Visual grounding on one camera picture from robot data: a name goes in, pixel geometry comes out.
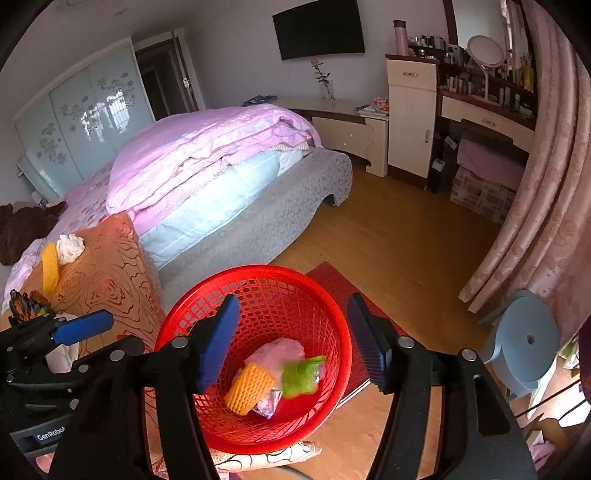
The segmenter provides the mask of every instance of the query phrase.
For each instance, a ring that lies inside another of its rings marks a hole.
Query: drawer
[[[469,120],[479,125],[495,130],[513,139],[516,147],[531,151],[534,143],[534,131],[523,125],[514,122],[497,113],[489,112],[471,103],[462,102],[455,98],[443,97],[441,103],[441,116],[461,122],[462,119]]]
[[[367,158],[368,130],[364,124],[313,117],[312,124],[318,130],[322,145],[331,150],[342,150]]]
[[[388,84],[437,91],[437,67],[419,61],[386,60]]]

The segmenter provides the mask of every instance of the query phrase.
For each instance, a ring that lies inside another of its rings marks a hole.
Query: pink towel
[[[516,161],[465,138],[457,151],[457,164],[486,181],[499,183],[515,192],[524,171]]]
[[[530,454],[534,461],[535,471],[539,471],[545,463],[548,461],[548,458],[554,453],[556,447],[550,442],[539,443],[537,445],[532,445],[530,448]]]

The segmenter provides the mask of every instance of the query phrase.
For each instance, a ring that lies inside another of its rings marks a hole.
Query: green plastic bag
[[[290,400],[299,395],[313,395],[318,390],[320,367],[325,356],[315,356],[299,362],[285,362],[281,377],[283,396]]]

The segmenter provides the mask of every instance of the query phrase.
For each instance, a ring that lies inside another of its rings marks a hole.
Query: wall-mounted tv
[[[365,53],[357,0],[317,0],[273,15],[282,60]]]

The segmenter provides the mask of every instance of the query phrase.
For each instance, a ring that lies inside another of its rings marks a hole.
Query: frosted glass door
[[[69,192],[154,122],[131,42],[113,48],[48,87],[17,120],[23,170],[45,197]]]
[[[87,67],[97,107],[116,153],[121,145],[154,122],[130,45]]]
[[[115,159],[115,150],[105,131],[109,119],[96,102],[87,69],[58,85],[49,97],[57,123],[83,178],[90,177]]]
[[[56,196],[69,192],[82,181],[45,95],[16,124],[27,160]]]

